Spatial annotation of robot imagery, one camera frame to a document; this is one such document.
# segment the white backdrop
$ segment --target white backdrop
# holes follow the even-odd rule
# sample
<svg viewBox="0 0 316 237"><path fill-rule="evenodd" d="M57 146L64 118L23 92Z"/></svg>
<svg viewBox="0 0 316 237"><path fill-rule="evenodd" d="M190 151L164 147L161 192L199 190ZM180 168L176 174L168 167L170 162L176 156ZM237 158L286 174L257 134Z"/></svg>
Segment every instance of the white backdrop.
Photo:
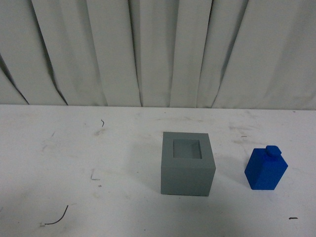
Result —
<svg viewBox="0 0 316 237"><path fill-rule="evenodd" d="M3 0L0 21L2 104L316 109L314 0Z"/></svg>

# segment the stain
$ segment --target stain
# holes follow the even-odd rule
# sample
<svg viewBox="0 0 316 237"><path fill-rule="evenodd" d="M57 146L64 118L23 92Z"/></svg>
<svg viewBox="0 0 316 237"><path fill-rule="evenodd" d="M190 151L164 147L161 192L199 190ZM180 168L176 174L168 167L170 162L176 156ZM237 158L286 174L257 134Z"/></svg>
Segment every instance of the stain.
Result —
<svg viewBox="0 0 316 237"><path fill-rule="evenodd" d="M93 196L94 198L100 198L100 195L98 195L96 192L94 192L94 193L92 194L92 196Z"/></svg>
<svg viewBox="0 0 316 237"><path fill-rule="evenodd" d="M252 131L254 128L257 128L255 126L229 126L229 130L238 130L238 131Z"/></svg>
<svg viewBox="0 0 316 237"><path fill-rule="evenodd" d="M41 151L43 152L47 146L48 145L44 145Z"/></svg>
<svg viewBox="0 0 316 237"><path fill-rule="evenodd" d="M192 121L192 122L204 122L203 120L200 119L194 119L194 118L190 118L190 117L183 117L183 118L158 118L155 121L178 121L178 122L182 122L182 121Z"/></svg>
<svg viewBox="0 0 316 237"><path fill-rule="evenodd" d="M261 143L261 142L255 142L255 141L248 141L248 140L232 140L232 142L236 143L236 144L251 144L251 145L262 145L262 146L265 146L264 143Z"/></svg>
<svg viewBox="0 0 316 237"><path fill-rule="evenodd" d="M252 119L259 118L259 116L253 115L249 110L246 110L246 114L247 114L249 117L251 117Z"/></svg>
<svg viewBox="0 0 316 237"><path fill-rule="evenodd" d="M103 133L105 133L105 131L106 131L106 129L105 129L105 128L102 128L102 129L96 131L96 132L94 133L94 136L97 137L97 136L99 136L99 135L102 135Z"/></svg>

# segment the small debris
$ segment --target small debris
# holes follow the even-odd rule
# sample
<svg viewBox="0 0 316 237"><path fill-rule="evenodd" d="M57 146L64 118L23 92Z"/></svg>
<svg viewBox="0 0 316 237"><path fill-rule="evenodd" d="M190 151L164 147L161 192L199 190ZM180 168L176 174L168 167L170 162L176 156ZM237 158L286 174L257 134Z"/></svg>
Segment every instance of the small debris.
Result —
<svg viewBox="0 0 316 237"><path fill-rule="evenodd" d="M65 210L65 212L64 212L64 214L63 214L63 216L62 216L62 217L61 217L58 221L55 221L55 222L53 222L53 223L45 223L45 225L54 225L54 224L56 224L57 222L60 222L60 221L61 221L61 219L63 219L63 218L64 218L64 216L65 216L65 214L66 214L67 209L68 209L68 205L66 206L66 210Z"/></svg>
<svg viewBox="0 0 316 237"><path fill-rule="evenodd" d="M91 173L91 177L90 177L90 179L91 179L91 180L100 180L100 179L93 179L93 178L92 178L93 173L94 173L94 169L92 169L92 173Z"/></svg>

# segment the black wire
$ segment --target black wire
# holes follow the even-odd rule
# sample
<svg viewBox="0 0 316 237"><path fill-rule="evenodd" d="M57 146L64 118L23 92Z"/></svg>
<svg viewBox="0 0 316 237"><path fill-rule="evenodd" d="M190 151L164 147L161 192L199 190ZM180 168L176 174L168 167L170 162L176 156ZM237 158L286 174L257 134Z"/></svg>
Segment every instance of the black wire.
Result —
<svg viewBox="0 0 316 237"><path fill-rule="evenodd" d="M64 216L65 216L65 214L66 214L67 208L68 208L68 205L67 205L67 207L66 207L66 210L65 210L63 216L62 216L58 221L56 221L56 222L54 222L54 223L47 223L47 224L45 224L45 225L53 225L53 224L56 224L57 222L59 222L61 219L63 219Z"/></svg>

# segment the square recess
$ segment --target square recess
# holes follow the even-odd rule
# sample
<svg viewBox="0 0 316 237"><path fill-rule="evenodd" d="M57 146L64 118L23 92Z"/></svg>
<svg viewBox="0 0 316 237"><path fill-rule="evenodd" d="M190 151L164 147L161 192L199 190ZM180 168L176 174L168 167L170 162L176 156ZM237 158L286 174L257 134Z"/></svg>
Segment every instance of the square recess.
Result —
<svg viewBox="0 0 316 237"><path fill-rule="evenodd" d="M187 159L202 159L201 146L199 140L174 139L173 157Z"/></svg>
<svg viewBox="0 0 316 237"><path fill-rule="evenodd" d="M163 133L162 194L208 196L215 169L207 133Z"/></svg>

